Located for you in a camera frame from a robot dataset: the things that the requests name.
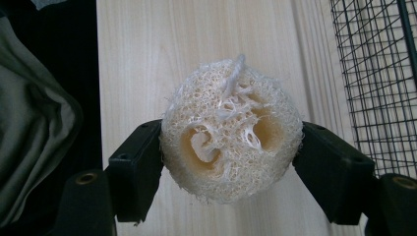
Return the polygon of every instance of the wooden surface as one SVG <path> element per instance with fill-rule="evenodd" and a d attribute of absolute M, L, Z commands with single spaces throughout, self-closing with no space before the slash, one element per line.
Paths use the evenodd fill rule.
<path fill-rule="evenodd" d="M 161 118 L 172 92 L 200 63 L 240 53 L 247 65 L 281 80 L 304 120 L 349 137 L 338 104 L 340 85 L 328 82 L 337 62 L 335 48 L 328 50 L 332 28 L 326 29 L 323 13 L 328 3 L 311 2 L 97 1 L 105 164 L 137 126 Z M 146 222 L 138 227 L 118 224 L 119 235 L 360 232 L 358 227 L 328 224 L 292 168 L 270 190 L 234 205 L 199 202 L 180 190 L 164 169 Z"/>

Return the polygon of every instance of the wire mesh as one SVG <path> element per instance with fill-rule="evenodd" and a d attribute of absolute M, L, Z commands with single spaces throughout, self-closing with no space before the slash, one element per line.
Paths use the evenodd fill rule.
<path fill-rule="evenodd" d="M 355 146 L 374 159 L 377 176 L 416 178 L 417 2 L 330 0 L 330 6 Z"/>

